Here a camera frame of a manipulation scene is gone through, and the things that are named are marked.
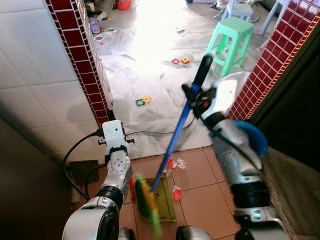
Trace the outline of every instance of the red tile wall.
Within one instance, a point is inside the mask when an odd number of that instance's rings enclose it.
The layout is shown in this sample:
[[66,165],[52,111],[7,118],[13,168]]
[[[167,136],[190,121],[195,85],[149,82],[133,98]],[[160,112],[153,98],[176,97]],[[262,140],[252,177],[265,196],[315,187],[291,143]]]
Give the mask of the red tile wall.
[[97,56],[83,0],[45,0],[75,74],[99,126],[108,121],[103,67]]
[[261,57],[228,112],[248,120],[320,20],[320,0],[290,0]]

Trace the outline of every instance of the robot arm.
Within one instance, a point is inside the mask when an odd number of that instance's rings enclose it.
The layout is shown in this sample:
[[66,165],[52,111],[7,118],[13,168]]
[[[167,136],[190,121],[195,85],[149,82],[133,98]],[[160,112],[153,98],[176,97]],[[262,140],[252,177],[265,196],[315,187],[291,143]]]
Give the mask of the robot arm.
[[105,162],[108,174],[95,197],[75,211],[64,226],[63,240],[129,239],[128,231],[119,228],[119,213],[126,200],[132,167],[129,144],[119,120],[102,125],[107,144]]
[[235,239],[287,240],[285,227],[270,206],[270,192],[262,177],[262,164],[250,146],[248,136],[234,121],[215,112],[216,89],[197,96],[183,85],[194,115],[209,130],[213,150],[221,163],[224,176],[236,206],[234,218],[241,226]]

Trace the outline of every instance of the green plastic stool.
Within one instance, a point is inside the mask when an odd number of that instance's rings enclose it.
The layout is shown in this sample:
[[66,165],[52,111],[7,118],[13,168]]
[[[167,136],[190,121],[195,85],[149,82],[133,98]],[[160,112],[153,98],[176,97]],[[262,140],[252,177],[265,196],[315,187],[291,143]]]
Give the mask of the green plastic stool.
[[[227,76],[230,69],[235,64],[242,64],[253,31],[254,25],[251,22],[247,22],[235,16],[228,17],[218,23],[209,45],[206,48],[205,54],[211,54],[211,51],[217,48],[215,55],[213,56],[213,61],[222,66],[221,76]],[[220,42],[214,45],[218,34],[222,34]],[[232,38],[230,44],[228,44],[229,37]],[[228,48],[228,53],[224,59],[223,52],[225,48]]]

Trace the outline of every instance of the white tile wall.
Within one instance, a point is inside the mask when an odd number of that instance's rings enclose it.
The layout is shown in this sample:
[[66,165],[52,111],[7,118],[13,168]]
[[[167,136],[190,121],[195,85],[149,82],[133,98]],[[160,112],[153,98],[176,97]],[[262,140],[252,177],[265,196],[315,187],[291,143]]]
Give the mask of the white tile wall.
[[46,9],[1,13],[0,34],[0,50],[27,86],[77,80]]
[[43,9],[42,0],[0,0],[0,13]]
[[56,124],[93,120],[93,114],[78,81],[29,87]]
[[[0,0],[0,118],[56,163],[98,127],[42,0]],[[68,160],[105,151],[88,139]]]
[[0,89],[0,117],[16,130],[54,124],[27,87]]

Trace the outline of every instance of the red bucket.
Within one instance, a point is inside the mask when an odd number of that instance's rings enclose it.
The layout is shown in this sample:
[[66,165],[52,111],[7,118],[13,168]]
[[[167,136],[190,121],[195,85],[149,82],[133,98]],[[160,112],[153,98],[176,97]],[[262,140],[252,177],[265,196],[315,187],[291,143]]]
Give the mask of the red bucket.
[[118,1],[117,3],[119,10],[126,10],[131,7],[131,0]]

